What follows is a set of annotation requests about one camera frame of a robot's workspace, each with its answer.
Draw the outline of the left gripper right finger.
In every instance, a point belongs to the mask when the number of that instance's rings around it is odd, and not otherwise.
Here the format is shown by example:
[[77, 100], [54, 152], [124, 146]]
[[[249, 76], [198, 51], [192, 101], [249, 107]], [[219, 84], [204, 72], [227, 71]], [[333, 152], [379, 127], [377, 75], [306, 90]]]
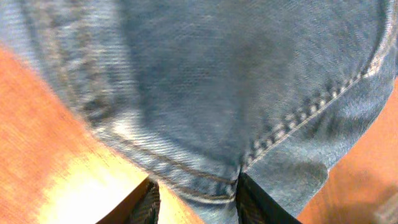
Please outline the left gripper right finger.
[[236, 192], [239, 224], [301, 224], [247, 174], [240, 174]]

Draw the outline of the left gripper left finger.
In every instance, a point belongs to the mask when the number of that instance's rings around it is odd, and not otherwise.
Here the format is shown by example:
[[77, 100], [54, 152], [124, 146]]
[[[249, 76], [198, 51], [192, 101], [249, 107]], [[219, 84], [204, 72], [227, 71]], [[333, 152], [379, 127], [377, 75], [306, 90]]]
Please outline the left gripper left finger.
[[158, 224], [159, 210], [159, 185], [146, 178], [96, 224]]

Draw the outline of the dark blue jeans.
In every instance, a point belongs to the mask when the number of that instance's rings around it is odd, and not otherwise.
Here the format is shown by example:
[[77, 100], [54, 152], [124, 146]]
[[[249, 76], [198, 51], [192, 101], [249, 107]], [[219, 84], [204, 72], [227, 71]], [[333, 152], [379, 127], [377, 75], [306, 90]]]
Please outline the dark blue jeans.
[[383, 109], [396, 1], [2, 1], [1, 42], [207, 223], [247, 174], [293, 217]]

